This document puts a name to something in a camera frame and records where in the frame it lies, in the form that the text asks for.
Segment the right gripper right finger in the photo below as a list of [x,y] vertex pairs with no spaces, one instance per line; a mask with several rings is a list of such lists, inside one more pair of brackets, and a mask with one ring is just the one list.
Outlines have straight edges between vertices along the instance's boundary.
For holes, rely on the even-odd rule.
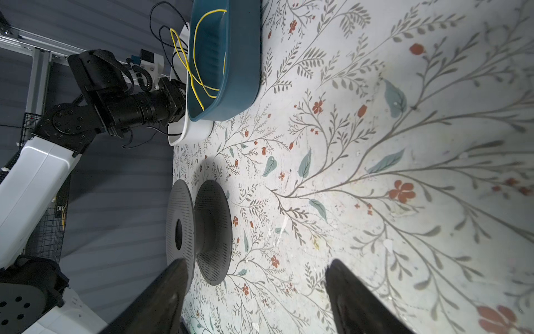
[[412,332],[341,260],[325,270],[325,289],[338,333]]

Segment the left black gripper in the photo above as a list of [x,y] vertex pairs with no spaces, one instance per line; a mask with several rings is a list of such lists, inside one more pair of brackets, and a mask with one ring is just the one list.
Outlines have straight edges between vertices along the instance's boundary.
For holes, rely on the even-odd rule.
[[128,65],[107,50],[89,50],[68,57],[68,64],[88,106],[113,136],[155,123],[179,121],[186,113],[184,85],[162,77],[154,83],[150,73],[134,65],[143,77],[136,82]]

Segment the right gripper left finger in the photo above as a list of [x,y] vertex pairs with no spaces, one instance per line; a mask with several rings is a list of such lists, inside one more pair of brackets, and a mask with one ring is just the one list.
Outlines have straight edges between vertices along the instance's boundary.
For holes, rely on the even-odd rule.
[[181,333],[187,262],[176,259],[102,333]]

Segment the dark grey cable spool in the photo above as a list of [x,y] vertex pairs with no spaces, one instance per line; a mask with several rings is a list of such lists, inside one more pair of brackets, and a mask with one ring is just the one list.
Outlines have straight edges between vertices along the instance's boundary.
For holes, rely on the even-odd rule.
[[195,198],[184,180],[171,189],[166,219],[167,263],[184,260],[187,286],[195,268],[208,284],[221,284],[232,259],[232,217],[225,192],[214,180],[204,182]]

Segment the teal plastic tray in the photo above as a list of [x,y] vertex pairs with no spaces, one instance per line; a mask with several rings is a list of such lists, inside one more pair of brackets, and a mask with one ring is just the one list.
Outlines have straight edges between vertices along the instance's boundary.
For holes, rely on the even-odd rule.
[[260,86],[260,1],[194,1],[188,62],[193,122],[227,121],[248,109]]

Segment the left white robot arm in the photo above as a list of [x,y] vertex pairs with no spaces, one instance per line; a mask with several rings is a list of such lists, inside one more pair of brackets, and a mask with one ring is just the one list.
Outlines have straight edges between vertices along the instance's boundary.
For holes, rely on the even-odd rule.
[[136,93],[129,68],[106,50],[68,57],[81,97],[40,119],[1,182],[1,332],[177,333],[188,275],[174,261],[118,318],[107,324],[84,305],[54,260],[26,256],[32,232],[100,134],[172,122],[185,114],[183,83],[162,77]]

